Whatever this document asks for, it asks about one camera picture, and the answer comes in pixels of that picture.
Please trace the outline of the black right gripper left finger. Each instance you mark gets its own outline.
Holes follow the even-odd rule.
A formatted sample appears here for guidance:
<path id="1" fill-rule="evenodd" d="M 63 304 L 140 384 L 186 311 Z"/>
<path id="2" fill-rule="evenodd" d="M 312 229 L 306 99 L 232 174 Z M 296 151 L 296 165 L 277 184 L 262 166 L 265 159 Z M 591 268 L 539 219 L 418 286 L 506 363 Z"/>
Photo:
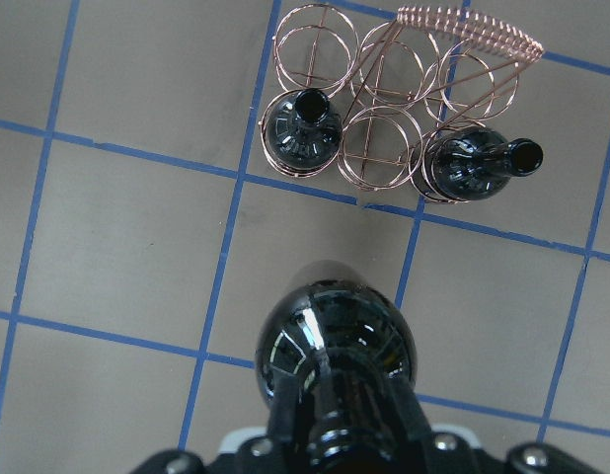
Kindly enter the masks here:
<path id="1" fill-rule="evenodd" d="M 294 375 L 282 375 L 270 401 L 267 435 L 281 444 L 307 444 L 314 426 L 314 397 Z"/>

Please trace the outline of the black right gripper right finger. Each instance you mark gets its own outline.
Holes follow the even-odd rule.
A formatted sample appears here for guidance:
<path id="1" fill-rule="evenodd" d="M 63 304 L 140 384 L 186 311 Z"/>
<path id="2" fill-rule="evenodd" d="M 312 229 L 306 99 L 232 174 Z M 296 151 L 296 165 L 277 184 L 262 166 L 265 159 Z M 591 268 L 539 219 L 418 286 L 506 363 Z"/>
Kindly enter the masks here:
<path id="1" fill-rule="evenodd" d="M 432 433 L 413 384 L 404 374 L 387 379 L 392 404 L 393 421 L 399 439 L 421 439 Z"/>

